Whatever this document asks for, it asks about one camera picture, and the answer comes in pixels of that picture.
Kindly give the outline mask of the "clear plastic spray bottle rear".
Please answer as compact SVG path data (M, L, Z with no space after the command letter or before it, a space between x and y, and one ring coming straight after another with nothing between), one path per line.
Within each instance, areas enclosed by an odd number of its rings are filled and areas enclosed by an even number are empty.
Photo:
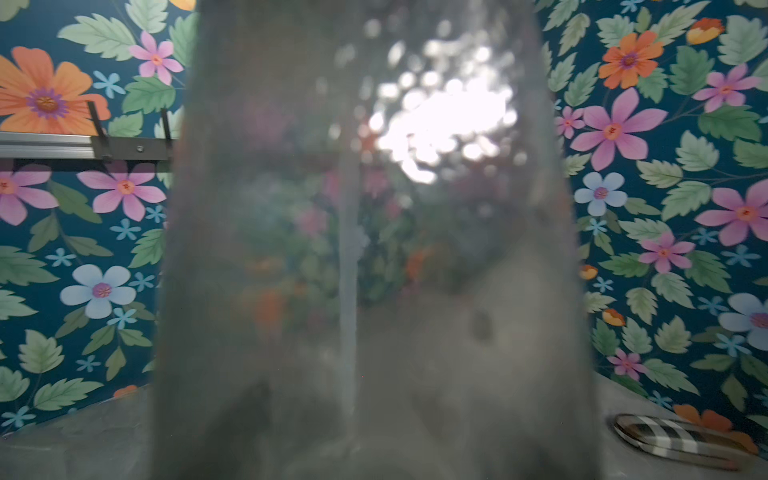
M528 1L202 1L154 479L597 479Z

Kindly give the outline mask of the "striped oblong case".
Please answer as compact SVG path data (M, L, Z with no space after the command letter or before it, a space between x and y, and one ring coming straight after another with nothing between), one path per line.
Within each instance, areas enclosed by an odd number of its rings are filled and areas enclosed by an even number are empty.
M758 458L729 433L647 415L615 415L610 425L618 438L634 449L665 460L697 467L743 471Z

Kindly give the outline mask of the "black metal ceiling bracket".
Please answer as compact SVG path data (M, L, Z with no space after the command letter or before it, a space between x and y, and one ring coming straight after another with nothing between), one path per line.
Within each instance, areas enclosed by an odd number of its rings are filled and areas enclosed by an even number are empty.
M101 121L92 119L95 136L1 133L2 159L171 161L174 153L168 110L161 109L161 138L110 137Z

